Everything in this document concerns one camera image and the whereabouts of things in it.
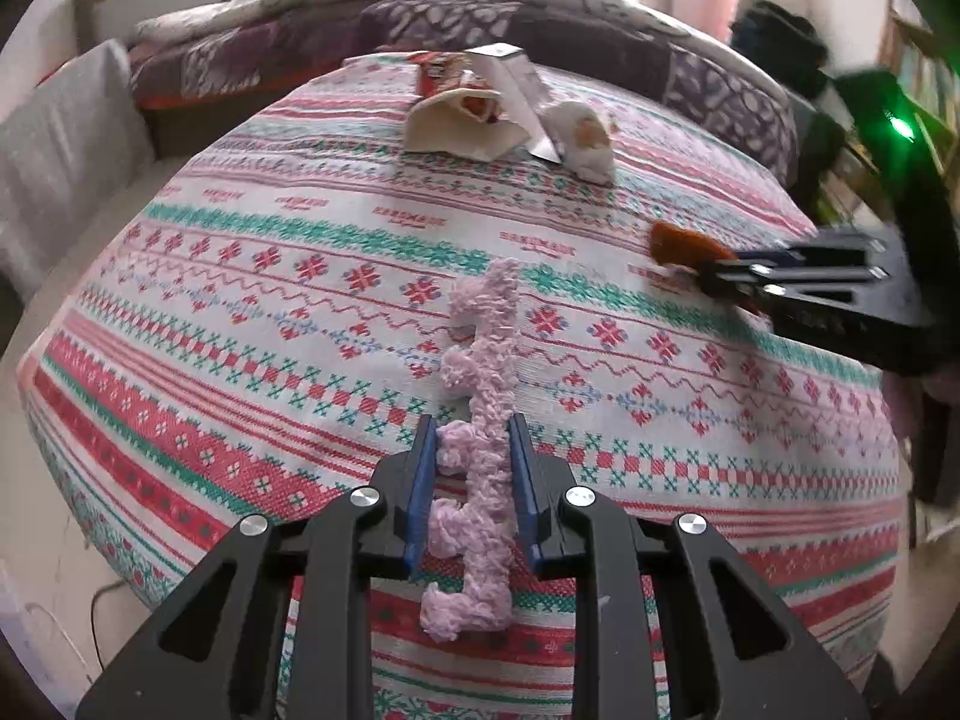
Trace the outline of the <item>striped patterned bedsheet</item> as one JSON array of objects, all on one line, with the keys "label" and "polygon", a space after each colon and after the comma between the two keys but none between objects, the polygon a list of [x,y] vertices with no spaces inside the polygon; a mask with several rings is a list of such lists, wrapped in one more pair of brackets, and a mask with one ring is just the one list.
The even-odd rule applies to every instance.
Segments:
[{"label": "striped patterned bedsheet", "polygon": [[[37,449],[148,603],[85,718],[861,718],[895,580],[877,372],[783,340],[649,254],[812,223],[765,166],[624,89],[615,179],[404,149],[416,66],[348,60],[190,158],[21,364]],[[473,340],[452,288],[519,263],[516,408],[548,538],[512,616],[436,642],[459,557],[400,536],[422,416]]]}]

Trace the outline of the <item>pink fuzzy foam strip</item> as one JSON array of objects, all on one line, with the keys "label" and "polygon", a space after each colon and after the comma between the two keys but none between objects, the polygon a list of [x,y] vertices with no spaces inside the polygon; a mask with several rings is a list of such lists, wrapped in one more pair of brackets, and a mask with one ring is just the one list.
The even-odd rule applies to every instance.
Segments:
[{"label": "pink fuzzy foam strip", "polygon": [[449,298],[451,317],[473,330],[473,340],[441,358],[441,382],[469,400],[470,418],[438,429],[438,472],[462,479],[466,499],[431,503],[428,553],[459,557],[464,567],[462,589],[430,583],[421,597],[421,629],[436,642],[502,631],[511,622],[517,525],[508,421],[516,408],[517,289],[519,263],[495,260],[480,277],[455,283]]}]

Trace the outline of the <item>grey fabric chair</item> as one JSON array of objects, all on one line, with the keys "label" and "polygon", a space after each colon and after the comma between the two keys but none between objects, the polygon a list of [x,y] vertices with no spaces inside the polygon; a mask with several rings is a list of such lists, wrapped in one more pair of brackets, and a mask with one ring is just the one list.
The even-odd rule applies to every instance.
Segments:
[{"label": "grey fabric chair", "polygon": [[21,301],[153,161],[114,39],[62,65],[2,122],[2,275]]}]

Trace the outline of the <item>red instant noodle cup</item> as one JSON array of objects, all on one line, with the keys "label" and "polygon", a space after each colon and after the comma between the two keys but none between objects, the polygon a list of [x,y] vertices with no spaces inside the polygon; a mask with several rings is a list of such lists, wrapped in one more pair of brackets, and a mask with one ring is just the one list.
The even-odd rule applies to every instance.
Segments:
[{"label": "red instant noodle cup", "polygon": [[444,153],[493,163],[529,139],[505,112],[503,94],[460,52],[415,52],[415,103],[404,124],[409,153]]}]

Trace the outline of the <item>purple patterned quilt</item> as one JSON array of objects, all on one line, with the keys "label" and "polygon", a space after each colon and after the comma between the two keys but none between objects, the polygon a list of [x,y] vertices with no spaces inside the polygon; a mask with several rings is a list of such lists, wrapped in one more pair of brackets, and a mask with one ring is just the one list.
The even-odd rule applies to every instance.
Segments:
[{"label": "purple patterned quilt", "polygon": [[683,115],[794,179],[799,138],[778,82],[704,32],[623,0],[229,0],[153,16],[130,37],[133,98],[176,109],[290,91],[353,55],[493,43]]}]

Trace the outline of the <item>dark clothes pile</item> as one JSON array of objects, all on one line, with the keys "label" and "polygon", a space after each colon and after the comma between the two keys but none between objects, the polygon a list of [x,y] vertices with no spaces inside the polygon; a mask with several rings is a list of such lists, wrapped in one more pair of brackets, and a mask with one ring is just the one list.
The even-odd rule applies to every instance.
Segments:
[{"label": "dark clothes pile", "polygon": [[828,83],[828,47],[811,21],[770,2],[755,0],[732,23],[731,47],[804,99]]}]

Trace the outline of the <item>white plastic wrapper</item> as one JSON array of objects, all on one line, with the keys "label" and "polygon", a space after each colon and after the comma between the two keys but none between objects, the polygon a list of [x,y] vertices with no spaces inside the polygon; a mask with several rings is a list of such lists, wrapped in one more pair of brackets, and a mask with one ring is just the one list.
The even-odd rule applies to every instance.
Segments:
[{"label": "white plastic wrapper", "polygon": [[613,184],[612,142],[601,117],[586,103],[566,99],[544,107],[540,124],[569,172],[590,184]]}]

